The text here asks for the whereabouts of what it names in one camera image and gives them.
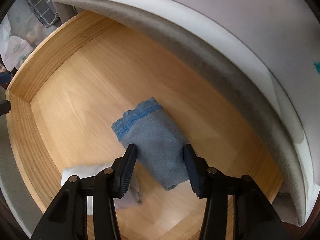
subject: teal object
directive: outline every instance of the teal object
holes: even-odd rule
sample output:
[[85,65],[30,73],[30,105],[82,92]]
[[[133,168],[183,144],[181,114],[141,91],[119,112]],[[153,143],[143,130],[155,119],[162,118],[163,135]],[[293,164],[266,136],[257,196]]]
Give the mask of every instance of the teal object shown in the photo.
[[318,71],[318,74],[320,74],[320,62],[315,62],[315,67],[316,67],[316,70]]

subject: wood grain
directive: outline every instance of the wood grain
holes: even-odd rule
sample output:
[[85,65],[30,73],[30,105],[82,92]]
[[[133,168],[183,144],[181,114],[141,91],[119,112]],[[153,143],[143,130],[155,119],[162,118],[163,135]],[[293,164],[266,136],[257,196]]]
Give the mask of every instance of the wood grain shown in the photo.
[[14,158],[32,197],[44,212],[60,189],[61,174],[41,139],[30,103],[7,91],[11,102],[7,114]]
[[[75,22],[88,15],[96,18],[85,13]],[[110,28],[103,32],[97,28],[96,32],[101,33],[94,33],[95,38],[75,52],[66,52],[69,58],[59,62],[60,66],[46,75],[45,82],[45,78],[39,81],[41,85],[32,81],[38,88],[25,88],[29,90],[26,93],[23,86],[15,86],[18,80],[28,79],[29,63],[11,84],[10,91],[15,88],[21,98],[15,99],[19,105],[8,116],[8,125],[13,129],[10,140],[20,172],[38,205],[48,205],[48,196],[60,182],[56,173],[64,168],[109,163],[123,155],[124,148],[111,124],[124,111],[150,97],[164,107],[209,165],[230,176],[251,175],[272,201],[281,185],[281,174],[259,137],[236,109],[192,68],[156,42],[109,19],[99,20],[102,21]],[[39,52],[32,58],[41,57]],[[49,68],[46,62],[49,57],[42,60],[44,68]],[[26,111],[28,100],[32,112],[27,112],[33,114],[34,122],[28,124],[33,129],[27,133],[19,131],[23,126],[19,126],[14,116],[25,115],[22,112]],[[29,134],[38,134],[35,137],[38,139],[28,140],[30,145],[25,139],[20,142],[20,137],[30,137]],[[46,167],[55,170],[50,180],[46,168],[37,167],[36,172],[30,169],[35,158],[29,149],[38,144],[39,154],[47,156]],[[129,240],[196,239],[205,200],[196,198],[190,183],[184,182],[167,192],[142,165],[137,163],[135,170],[143,191],[143,205],[117,210],[121,234]],[[44,180],[50,185],[44,187]],[[229,208],[227,239],[232,238],[232,218]],[[93,239],[90,217],[88,235]]]
[[14,76],[8,90],[30,102],[63,62],[114,23],[111,19],[89,11],[73,17],[31,53]]

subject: blue stitched hem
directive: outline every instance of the blue stitched hem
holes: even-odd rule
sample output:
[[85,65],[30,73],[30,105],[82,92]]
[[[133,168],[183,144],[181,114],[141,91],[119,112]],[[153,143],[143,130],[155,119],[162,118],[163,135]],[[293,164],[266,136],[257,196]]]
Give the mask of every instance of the blue stitched hem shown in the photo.
[[159,105],[154,98],[149,98],[138,104],[134,110],[124,112],[123,117],[115,121],[111,128],[117,135],[118,140],[121,141],[122,137],[130,130],[131,126],[137,122],[137,120],[161,108],[162,106]]

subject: blue cloth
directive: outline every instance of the blue cloth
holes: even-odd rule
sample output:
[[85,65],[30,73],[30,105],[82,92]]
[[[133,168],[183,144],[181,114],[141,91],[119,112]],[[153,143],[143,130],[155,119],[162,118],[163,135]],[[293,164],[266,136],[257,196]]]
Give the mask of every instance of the blue cloth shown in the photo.
[[137,161],[165,190],[189,179],[182,156],[188,140],[154,98],[126,111],[111,128],[124,148],[137,146]]

